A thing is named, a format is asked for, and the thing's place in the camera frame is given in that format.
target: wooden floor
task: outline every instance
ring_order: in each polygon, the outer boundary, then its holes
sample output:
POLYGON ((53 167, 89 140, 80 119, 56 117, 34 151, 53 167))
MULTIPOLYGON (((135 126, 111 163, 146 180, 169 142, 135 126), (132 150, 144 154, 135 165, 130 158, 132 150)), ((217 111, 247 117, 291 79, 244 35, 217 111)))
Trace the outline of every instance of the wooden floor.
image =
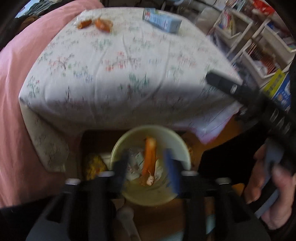
MULTIPOLYGON (((117 140, 125 131, 88 131, 82 140, 82 157, 90 152, 110 152, 117 140)), ((218 146, 240 133, 240 126, 231 119, 220 136, 210 144, 203 145, 191 133, 185 133, 182 137, 189 141, 193 148, 193 165, 197 169, 201 155, 205 150, 218 146)), ((174 199, 171 202, 158 207, 142 207, 126 203, 134 210, 134 222, 142 241, 156 241, 167 237, 184 228, 184 213, 182 201, 174 199)), ((206 200, 206 213, 213 211, 213 201, 206 200)), ((115 240, 129 240, 126 232, 118 221, 114 222, 115 240)))

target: blue box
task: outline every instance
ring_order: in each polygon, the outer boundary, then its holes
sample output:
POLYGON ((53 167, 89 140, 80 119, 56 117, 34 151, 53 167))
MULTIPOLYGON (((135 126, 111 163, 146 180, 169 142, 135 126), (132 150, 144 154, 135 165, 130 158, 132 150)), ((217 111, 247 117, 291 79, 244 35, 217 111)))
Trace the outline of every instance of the blue box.
POLYGON ((179 31, 182 22, 178 18, 159 13, 155 8, 144 8, 142 19, 165 32, 173 34, 179 31))

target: black sleeve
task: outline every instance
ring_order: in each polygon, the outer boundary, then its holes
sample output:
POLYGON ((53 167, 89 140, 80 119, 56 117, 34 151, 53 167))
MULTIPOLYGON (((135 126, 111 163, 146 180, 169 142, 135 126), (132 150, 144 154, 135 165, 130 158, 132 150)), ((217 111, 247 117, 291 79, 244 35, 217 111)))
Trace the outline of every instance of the black sleeve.
POLYGON ((295 195, 295 199, 292 207, 292 215, 284 226, 276 230, 269 230, 263 221, 262 223, 266 227, 272 241, 295 241, 296 240, 296 195, 295 195))

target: finger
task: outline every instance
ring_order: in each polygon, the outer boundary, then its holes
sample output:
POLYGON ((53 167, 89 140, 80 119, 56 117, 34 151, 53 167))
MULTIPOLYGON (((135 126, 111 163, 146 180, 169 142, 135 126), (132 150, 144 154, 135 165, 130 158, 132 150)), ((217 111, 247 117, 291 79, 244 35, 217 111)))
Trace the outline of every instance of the finger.
POLYGON ((251 203, 259 199, 264 180, 265 172, 263 161, 257 161, 253 167, 249 183, 244 190, 244 197, 247 203, 251 203))
POLYGON ((253 187, 259 187, 261 188, 265 181, 265 169, 264 169, 264 161, 259 160, 255 163, 255 166, 253 167, 252 175, 250 177, 250 184, 253 187))
POLYGON ((260 188, 248 188, 246 187, 244 192, 244 198, 247 204, 257 201, 261 195, 260 188))
POLYGON ((272 170, 272 181, 279 190, 279 198, 272 206, 272 209, 281 215, 290 213, 295 195, 295 175, 280 165, 276 165, 272 170))
POLYGON ((262 145, 254 154, 255 160, 264 160, 266 155, 266 145, 262 145))

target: food scrap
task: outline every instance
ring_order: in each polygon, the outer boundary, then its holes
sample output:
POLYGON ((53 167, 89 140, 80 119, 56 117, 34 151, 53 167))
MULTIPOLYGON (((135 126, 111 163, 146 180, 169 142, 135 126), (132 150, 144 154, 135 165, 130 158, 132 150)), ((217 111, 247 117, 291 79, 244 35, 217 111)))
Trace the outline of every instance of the food scrap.
POLYGON ((102 30, 102 31, 105 31, 108 33, 111 32, 112 27, 113 27, 112 21, 107 20, 107 19, 101 19, 101 18, 96 19, 95 25, 99 30, 102 30))
POLYGON ((140 185, 151 186, 160 179, 163 168, 157 160, 156 148, 156 139, 147 137, 145 139, 145 150, 141 147, 129 149, 131 155, 126 174, 127 180, 137 180, 140 185))
POLYGON ((78 29, 82 29, 82 28, 86 28, 87 26, 91 25, 92 23, 92 20, 89 19, 89 20, 85 20, 85 21, 81 21, 79 23, 79 25, 77 26, 78 29))
POLYGON ((152 137, 147 137, 146 143, 145 143, 145 158, 144 158, 144 167, 142 170, 142 175, 146 176, 147 174, 150 174, 150 176, 153 177, 152 184, 154 182, 155 165, 156 165, 156 140, 152 137))
POLYGON ((95 179, 96 175, 100 172, 108 170, 103 159, 98 154, 91 153, 87 155, 85 163, 87 164, 85 169, 85 178, 87 181, 95 179))

